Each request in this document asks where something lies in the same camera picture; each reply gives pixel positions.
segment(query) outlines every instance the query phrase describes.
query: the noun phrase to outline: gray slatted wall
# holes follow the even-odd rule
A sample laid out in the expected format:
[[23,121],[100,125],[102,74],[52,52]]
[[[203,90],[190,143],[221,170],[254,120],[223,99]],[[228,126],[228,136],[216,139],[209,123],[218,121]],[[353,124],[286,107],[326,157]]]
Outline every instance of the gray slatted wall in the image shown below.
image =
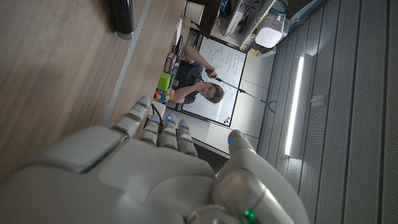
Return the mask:
[[[276,63],[276,70],[274,72],[274,75],[271,78],[271,83],[272,86],[270,86],[269,90],[268,90],[268,94],[269,96],[267,97],[268,99],[277,99],[278,98],[278,94],[279,94],[279,87],[280,87],[280,81],[282,78],[282,72],[284,70],[284,63],[285,63],[285,56],[286,56],[286,48],[287,48],[287,42],[288,39],[283,41],[283,43],[281,43],[280,47],[279,47],[279,54],[277,57],[278,61]],[[263,157],[264,159],[267,159],[268,157],[268,152],[269,152],[269,144],[271,141],[271,134],[272,134],[272,128],[273,128],[273,124],[274,124],[274,118],[275,118],[275,114],[274,113],[270,113],[268,110],[266,110],[266,117],[265,122],[264,122],[264,126],[263,127],[263,132],[264,135],[261,138],[262,144],[261,144],[261,151],[260,151],[260,156]]]
[[[313,96],[326,95],[326,105],[330,89],[331,71],[339,11],[338,0],[331,0],[325,5],[322,31],[318,50],[317,68],[313,84]],[[317,199],[322,166],[322,152],[327,121],[327,106],[312,108],[308,124],[308,136],[305,146],[303,174],[300,198],[307,209],[311,223],[315,223]]]
[[[398,220],[397,14],[397,1],[329,0],[277,47],[268,100],[282,104],[266,113],[261,156],[299,193],[312,223]],[[304,49],[313,64],[294,158],[284,147]],[[321,94],[326,106],[311,108]]]
[[340,6],[319,189],[318,223],[339,223],[343,218],[359,5],[360,0],[351,0],[342,1]]
[[387,1],[362,0],[345,222],[376,223],[380,219],[386,31]]
[[282,74],[276,73],[275,76],[280,76],[280,86],[277,97],[272,96],[271,100],[278,101],[276,108],[276,114],[274,118],[274,126],[271,131],[271,141],[269,143],[269,152],[267,161],[275,167],[276,158],[278,154],[279,142],[280,142],[280,132],[282,131],[282,124],[284,122],[284,113],[286,105],[286,96],[289,89],[290,75],[292,74],[293,57],[295,52],[295,46],[297,42],[297,31],[289,36],[289,41],[287,43],[286,57],[284,63],[284,69]]
[[390,1],[386,141],[381,223],[398,220],[398,2]]

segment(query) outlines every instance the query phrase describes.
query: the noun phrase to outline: wooden desk surface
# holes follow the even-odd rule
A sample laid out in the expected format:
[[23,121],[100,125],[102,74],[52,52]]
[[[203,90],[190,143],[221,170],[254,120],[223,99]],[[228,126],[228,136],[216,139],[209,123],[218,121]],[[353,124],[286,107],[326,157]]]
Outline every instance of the wooden desk surface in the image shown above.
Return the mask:
[[[0,179],[25,156],[101,125],[131,41],[102,1],[0,2]],[[153,95],[183,4],[152,0],[109,125]],[[138,23],[145,0],[134,1]]]

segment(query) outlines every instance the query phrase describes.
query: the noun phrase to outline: dark t-shirt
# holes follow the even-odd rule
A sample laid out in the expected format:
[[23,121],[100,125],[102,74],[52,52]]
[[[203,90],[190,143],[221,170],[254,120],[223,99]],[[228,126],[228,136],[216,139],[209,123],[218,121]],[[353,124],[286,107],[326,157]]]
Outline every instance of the dark t-shirt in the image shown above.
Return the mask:
[[[192,64],[189,64],[186,61],[181,61],[180,67],[177,71],[177,75],[175,76],[175,79],[178,80],[178,86],[173,87],[173,89],[178,90],[179,88],[194,85],[197,78],[202,80],[202,71],[203,66],[201,66],[198,62],[193,62]],[[198,93],[198,91],[194,91],[188,94],[185,97],[184,104],[193,103]]]

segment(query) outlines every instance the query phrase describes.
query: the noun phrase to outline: whiteboard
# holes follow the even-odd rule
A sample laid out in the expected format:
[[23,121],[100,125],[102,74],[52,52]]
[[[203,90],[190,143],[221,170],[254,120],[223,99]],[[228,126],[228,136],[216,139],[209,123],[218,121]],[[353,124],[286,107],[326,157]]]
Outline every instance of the whiteboard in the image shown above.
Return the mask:
[[[206,37],[201,42],[199,52],[211,66],[216,68],[218,78],[233,86],[239,86],[246,59],[245,53],[214,40],[207,39]],[[205,82],[220,85],[224,89],[224,98],[219,103],[214,104],[199,93],[196,100],[193,103],[183,105],[182,110],[226,126],[231,126],[232,114],[238,94],[237,90],[227,84],[208,78],[205,69],[202,71],[202,77]]]

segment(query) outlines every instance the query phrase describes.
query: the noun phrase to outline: fluorescent light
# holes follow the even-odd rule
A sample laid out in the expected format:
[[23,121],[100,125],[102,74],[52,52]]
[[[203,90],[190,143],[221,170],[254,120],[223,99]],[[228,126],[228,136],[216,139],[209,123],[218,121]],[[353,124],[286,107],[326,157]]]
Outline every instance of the fluorescent light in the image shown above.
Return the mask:
[[221,107],[223,105],[223,100],[220,101],[220,107],[218,108],[218,113],[217,113],[217,117],[216,117],[216,121],[218,121],[218,117],[220,116],[220,112],[221,112]]
[[300,61],[298,62],[296,85],[294,86],[292,111],[290,112],[289,130],[287,131],[287,139],[285,147],[285,154],[288,156],[290,156],[290,149],[292,148],[293,130],[294,130],[294,123],[296,120],[297,105],[299,103],[299,93],[300,93],[301,78],[303,75],[303,66],[304,66],[304,58],[300,57]]

